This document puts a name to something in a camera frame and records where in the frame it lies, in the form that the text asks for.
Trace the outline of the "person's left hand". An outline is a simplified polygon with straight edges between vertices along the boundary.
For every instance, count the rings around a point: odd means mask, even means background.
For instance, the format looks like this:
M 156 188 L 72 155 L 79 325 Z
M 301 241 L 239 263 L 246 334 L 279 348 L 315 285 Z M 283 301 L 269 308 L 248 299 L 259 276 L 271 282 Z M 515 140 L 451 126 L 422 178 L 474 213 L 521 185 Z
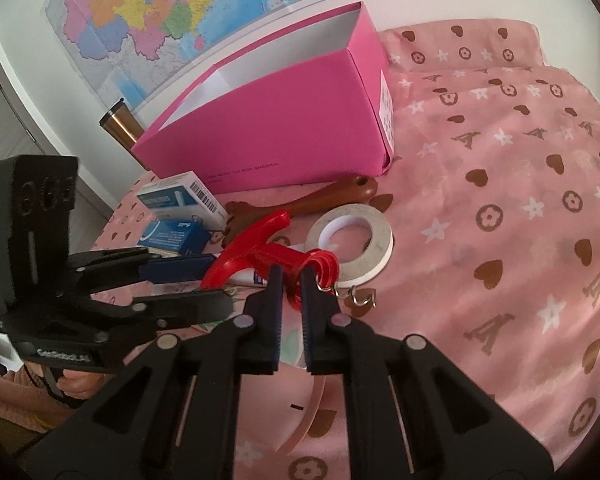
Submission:
M 106 382 L 105 374 L 81 372 L 80 370 L 64 370 L 56 380 L 57 387 L 66 396 L 78 400 L 86 400 L 99 392 Z

